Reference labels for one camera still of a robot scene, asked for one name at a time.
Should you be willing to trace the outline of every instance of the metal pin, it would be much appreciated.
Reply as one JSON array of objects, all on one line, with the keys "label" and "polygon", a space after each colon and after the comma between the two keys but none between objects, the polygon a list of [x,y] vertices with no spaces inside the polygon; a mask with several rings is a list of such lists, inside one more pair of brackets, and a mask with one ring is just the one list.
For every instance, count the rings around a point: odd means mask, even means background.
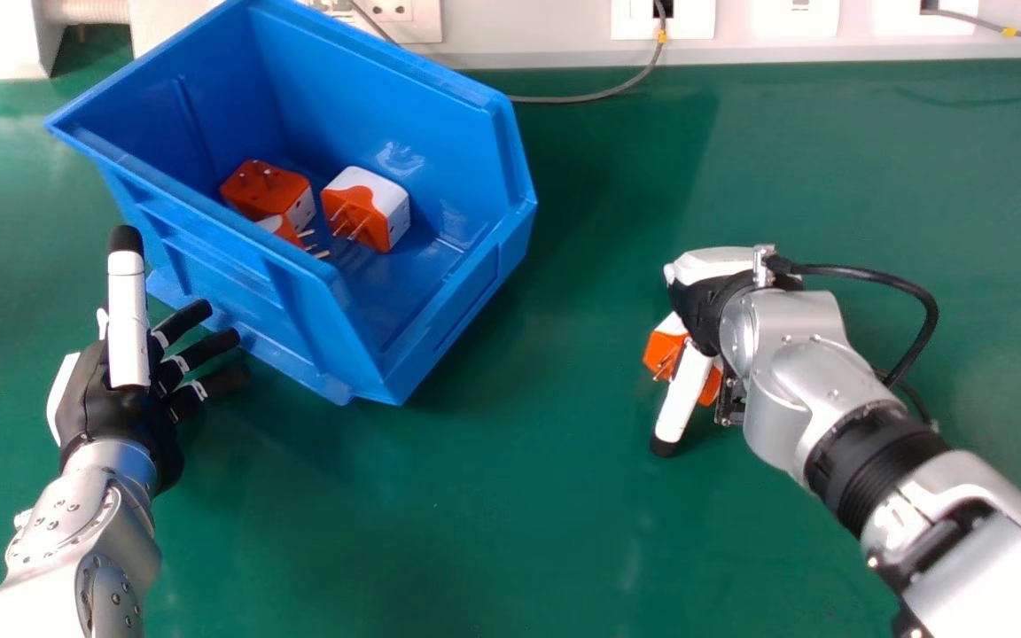
[{"label": "metal pin", "polygon": [[352,242],[353,239],[357,238],[357,235],[360,235],[360,230],[364,229],[366,224],[369,224],[368,215],[366,215],[366,217],[360,220],[360,224],[357,225],[356,229],[353,229],[352,233],[349,233],[348,238],[345,239],[348,239],[348,241]]},{"label": "metal pin", "polygon": [[337,212],[335,212],[333,214],[333,217],[330,217],[329,220],[337,222],[337,217],[340,217],[341,213],[345,212],[345,209],[347,209],[347,207],[349,207],[349,205],[341,205],[341,207],[337,209]]}]

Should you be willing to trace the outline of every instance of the white pipe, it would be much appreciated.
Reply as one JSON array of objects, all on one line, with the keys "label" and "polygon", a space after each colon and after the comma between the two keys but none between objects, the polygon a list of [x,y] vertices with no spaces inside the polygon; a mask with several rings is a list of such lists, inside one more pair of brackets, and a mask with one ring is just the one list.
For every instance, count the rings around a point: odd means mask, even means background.
[{"label": "white pipe", "polygon": [[131,23],[130,0],[44,0],[45,16],[54,23]]}]

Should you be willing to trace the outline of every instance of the white wall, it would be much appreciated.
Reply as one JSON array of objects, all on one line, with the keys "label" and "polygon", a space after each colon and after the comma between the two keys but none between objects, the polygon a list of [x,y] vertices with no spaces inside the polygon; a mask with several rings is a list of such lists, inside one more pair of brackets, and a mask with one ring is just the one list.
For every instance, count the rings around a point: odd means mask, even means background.
[{"label": "white wall", "polygon": [[[611,0],[441,0],[443,44],[412,45],[458,68],[644,64],[648,42],[609,39]],[[838,37],[759,41],[750,0],[720,0],[712,41],[673,41],[666,64],[806,60],[1021,57],[1021,40],[977,30],[971,37],[875,37],[872,1],[842,0]],[[918,0],[900,0],[918,3]],[[980,0],[979,15],[1021,29],[1021,0]]]}]

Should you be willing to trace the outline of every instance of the gray cable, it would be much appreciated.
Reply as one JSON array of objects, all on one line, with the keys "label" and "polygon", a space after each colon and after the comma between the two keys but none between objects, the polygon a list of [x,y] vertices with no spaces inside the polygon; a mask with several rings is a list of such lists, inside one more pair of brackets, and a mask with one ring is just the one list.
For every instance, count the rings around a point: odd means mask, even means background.
[{"label": "gray cable", "polygon": [[[944,11],[943,9],[923,9],[920,11],[920,15],[923,16],[944,16],[952,17],[952,19],[964,20],[966,23],[973,23],[976,26],[981,26],[988,31],[993,31],[996,33],[1005,34],[1009,29],[1006,26],[993,23],[992,21],[987,21],[982,19],[982,17],[969,16],[967,13],[960,13],[957,11]],[[1014,30],[1013,37],[1021,37],[1021,30]]]},{"label": "gray cable", "polygon": [[[364,9],[361,9],[359,5],[357,5],[356,0],[352,0],[349,4],[352,5],[352,10],[359,13],[360,16],[363,17],[366,21],[368,21],[369,24],[373,27],[373,31],[379,33],[380,36],[383,37],[386,42],[392,42],[392,44],[396,44],[397,47],[400,46],[400,43],[397,42],[396,39],[393,39],[392,36],[389,36],[388,33],[385,33],[385,30],[381,29],[381,26],[377,23],[377,20],[374,20],[373,16],[369,15],[369,11],[364,11]],[[664,33],[669,33],[669,12],[664,9],[664,3],[662,3],[661,0],[652,0],[652,4],[655,5],[657,15],[661,16],[661,31],[663,31]],[[655,50],[652,52],[652,59],[648,60],[648,64],[645,64],[644,68],[641,68],[641,71],[637,72],[636,76],[630,78],[628,82],[625,82],[625,84],[619,84],[617,86],[614,86],[613,89],[606,89],[604,91],[598,91],[596,93],[585,93],[584,96],[565,96],[565,97],[507,96],[507,97],[510,97],[512,102],[519,102],[519,104],[583,104],[583,102],[594,102],[596,100],[603,100],[603,98],[613,97],[616,96],[616,94],[624,93],[625,91],[632,89],[633,86],[637,86],[638,84],[643,82],[644,78],[647,78],[648,73],[652,72],[652,69],[655,68],[657,62],[661,61],[661,53],[663,52],[664,52],[664,39],[663,37],[661,37],[661,34],[657,34],[657,44],[655,44]]]}]

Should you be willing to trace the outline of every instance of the blue plastic bin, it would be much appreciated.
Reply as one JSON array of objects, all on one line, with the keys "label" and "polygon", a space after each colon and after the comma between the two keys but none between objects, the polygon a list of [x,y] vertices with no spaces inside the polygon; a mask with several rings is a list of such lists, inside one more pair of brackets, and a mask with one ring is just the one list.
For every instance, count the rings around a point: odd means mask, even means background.
[{"label": "blue plastic bin", "polygon": [[[259,359],[338,404],[398,405],[522,261],[536,199],[501,93],[289,0],[231,0],[46,119],[97,161],[145,237],[149,292],[206,298]],[[247,158],[346,165],[412,197],[389,254],[330,239],[327,261],[230,209]]]}]

